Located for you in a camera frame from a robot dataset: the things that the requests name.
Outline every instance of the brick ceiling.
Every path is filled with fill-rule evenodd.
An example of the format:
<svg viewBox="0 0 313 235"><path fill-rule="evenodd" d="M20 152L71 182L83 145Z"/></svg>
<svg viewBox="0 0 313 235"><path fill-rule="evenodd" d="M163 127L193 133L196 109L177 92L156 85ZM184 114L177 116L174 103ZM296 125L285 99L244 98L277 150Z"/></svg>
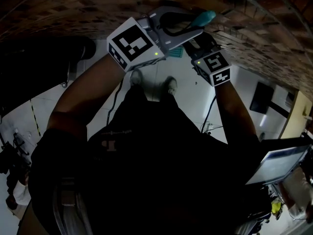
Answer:
<svg viewBox="0 0 313 235"><path fill-rule="evenodd" d="M234 63L313 101L313 0L0 0L0 42L41 36L106 38L161 5L214 10L206 27Z"/></svg>

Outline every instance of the yellow object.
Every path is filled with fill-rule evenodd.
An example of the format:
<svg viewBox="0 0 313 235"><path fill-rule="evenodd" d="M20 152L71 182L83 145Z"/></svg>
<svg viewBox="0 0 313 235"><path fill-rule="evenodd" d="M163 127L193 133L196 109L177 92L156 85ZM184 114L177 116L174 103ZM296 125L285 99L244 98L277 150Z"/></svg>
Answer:
<svg viewBox="0 0 313 235"><path fill-rule="evenodd" d="M272 202L272 213L275 214L275 213L279 212L281 206L282 206L282 203L273 201Z"/></svg>

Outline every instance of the monitor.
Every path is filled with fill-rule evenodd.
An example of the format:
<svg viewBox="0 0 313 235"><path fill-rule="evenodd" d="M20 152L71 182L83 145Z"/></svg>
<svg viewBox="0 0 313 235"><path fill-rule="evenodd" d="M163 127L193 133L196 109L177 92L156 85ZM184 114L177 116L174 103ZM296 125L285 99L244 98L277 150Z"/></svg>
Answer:
<svg viewBox="0 0 313 235"><path fill-rule="evenodd" d="M268 152L246 185L270 185L283 180L304 158L310 143L307 138L262 141L261 146Z"/></svg>
<svg viewBox="0 0 313 235"><path fill-rule="evenodd" d="M250 110L266 114L269 103L272 100L274 89L270 86L258 82L255 93L250 105Z"/></svg>

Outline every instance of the wall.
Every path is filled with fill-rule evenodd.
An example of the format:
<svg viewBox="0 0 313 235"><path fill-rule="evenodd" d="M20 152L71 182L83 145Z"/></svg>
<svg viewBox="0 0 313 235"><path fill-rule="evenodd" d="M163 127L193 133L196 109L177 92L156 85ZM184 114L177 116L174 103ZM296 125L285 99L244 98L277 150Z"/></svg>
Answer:
<svg viewBox="0 0 313 235"><path fill-rule="evenodd" d="M64 35L106 38L127 18L139 18L162 5L195 13L214 10L217 17L205 30L233 61L300 89L312 100L312 1L0 0L0 42Z"/></svg>
<svg viewBox="0 0 313 235"><path fill-rule="evenodd" d="M292 109L292 114L290 115L288 123L282 133L282 139L293 138L299 136L299 133L302 133L307 123L306 117L310 115L311 108L312 102L303 95L302 92L298 92Z"/></svg>
<svg viewBox="0 0 313 235"><path fill-rule="evenodd" d="M249 110L249 107L252 102L252 98L254 96L254 92L258 82L262 82L266 85L272 86L275 92L272 98L273 102L283 107L285 110L290 111L290 107L285 105L285 99L288 91L248 70L244 70L242 68L237 69L238 75L236 77L236 80L233 81L234 87L237 90L246 108L248 109L256 130L258 132L264 131L266 133L266 138L277 138L276 134L279 134L281 132L286 118L284 118L278 112L269 107L266 113L267 118L261 126L260 124L264 115Z"/></svg>

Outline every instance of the shoe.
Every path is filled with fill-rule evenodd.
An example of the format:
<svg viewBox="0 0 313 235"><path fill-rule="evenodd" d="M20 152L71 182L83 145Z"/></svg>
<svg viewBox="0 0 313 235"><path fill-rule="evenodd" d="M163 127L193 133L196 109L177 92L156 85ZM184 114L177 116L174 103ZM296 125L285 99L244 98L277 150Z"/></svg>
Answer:
<svg viewBox="0 0 313 235"><path fill-rule="evenodd" d="M172 76L167 77L167 79L164 82L165 91L168 94L175 95L177 91L177 81Z"/></svg>
<svg viewBox="0 0 313 235"><path fill-rule="evenodd" d="M130 78L131 86L141 85L142 78L143 78L142 72L139 69L134 70L133 73L131 74L131 78Z"/></svg>

